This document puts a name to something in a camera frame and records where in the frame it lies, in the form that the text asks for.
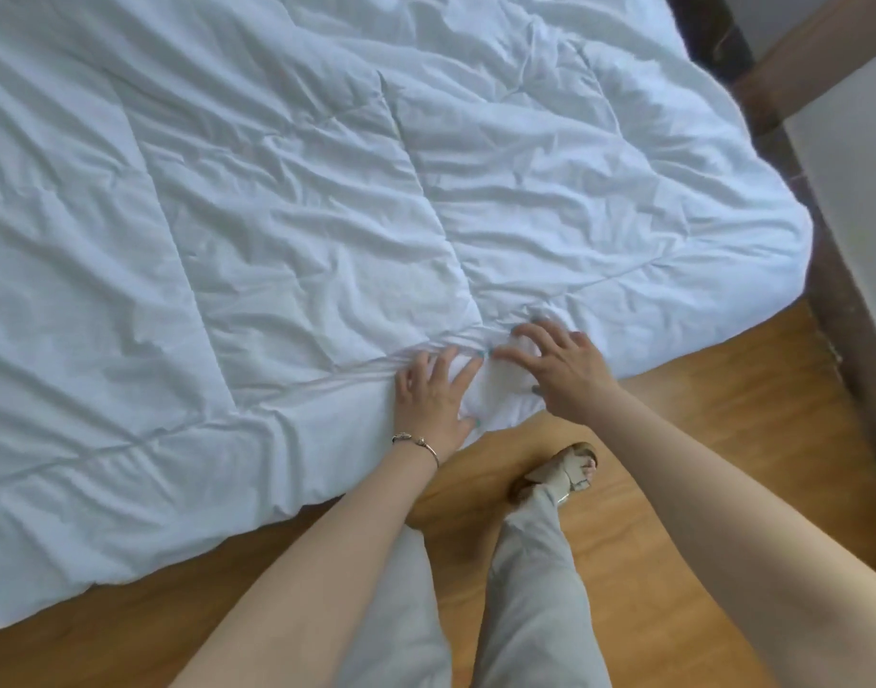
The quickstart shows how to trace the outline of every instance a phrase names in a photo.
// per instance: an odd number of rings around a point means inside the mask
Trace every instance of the forearm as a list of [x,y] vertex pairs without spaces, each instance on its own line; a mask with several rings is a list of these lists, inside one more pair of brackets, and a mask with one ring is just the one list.
[[395,446],[256,581],[174,688],[329,684],[434,472],[427,451]]
[[[673,542],[792,686],[876,686],[876,575],[763,486],[626,392],[587,424],[645,492]],[[867,676],[858,676],[867,671]]]

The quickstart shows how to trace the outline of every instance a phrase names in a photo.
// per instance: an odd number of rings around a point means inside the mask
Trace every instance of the foot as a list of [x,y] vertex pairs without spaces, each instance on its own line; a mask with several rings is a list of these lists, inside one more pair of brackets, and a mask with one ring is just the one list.
[[526,500],[536,485],[546,485],[552,490],[556,505],[562,506],[572,493],[587,490],[597,470],[597,457],[587,442],[566,447],[539,468],[515,483],[512,499],[516,503]]

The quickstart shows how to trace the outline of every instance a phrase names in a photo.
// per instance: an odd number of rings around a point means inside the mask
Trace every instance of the leg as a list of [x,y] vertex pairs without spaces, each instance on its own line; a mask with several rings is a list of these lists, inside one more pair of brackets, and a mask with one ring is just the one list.
[[403,527],[336,686],[450,688],[451,673],[425,544],[419,531]]
[[502,524],[489,569],[475,688],[609,688],[584,583],[559,527],[562,496],[537,485]]

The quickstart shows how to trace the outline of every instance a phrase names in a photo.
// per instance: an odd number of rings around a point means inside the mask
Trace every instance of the bracelet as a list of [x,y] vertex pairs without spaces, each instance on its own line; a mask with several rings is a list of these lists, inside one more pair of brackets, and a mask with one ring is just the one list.
[[441,467],[441,459],[438,458],[438,452],[434,451],[432,447],[429,446],[429,443],[425,441],[425,438],[419,437],[418,439],[414,438],[409,432],[400,432],[397,435],[393,436],[393,439],[390,440],[392,443],[396,444],[397,442],[412,442],[417,447],[422,447],[423,449],[427,449],[429,453],[432,454],[432,458],[435,460],[435,466],[438,468]]

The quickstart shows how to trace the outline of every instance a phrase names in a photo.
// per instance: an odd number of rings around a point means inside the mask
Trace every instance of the white sandal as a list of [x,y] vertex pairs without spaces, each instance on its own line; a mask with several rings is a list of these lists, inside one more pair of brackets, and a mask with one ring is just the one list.
[[587,442],[572,444],[525,475],[524,480],[527,483],[524,488],[519,489],[519,494],[523,495],[527,486],[547,485],[556,498],[556,506],[562,506],[572,493],[580,493],[591,486],[593,475],[588,479],[584,474],[584,469],[588,466],[596,469],[597,456],[594,448]]

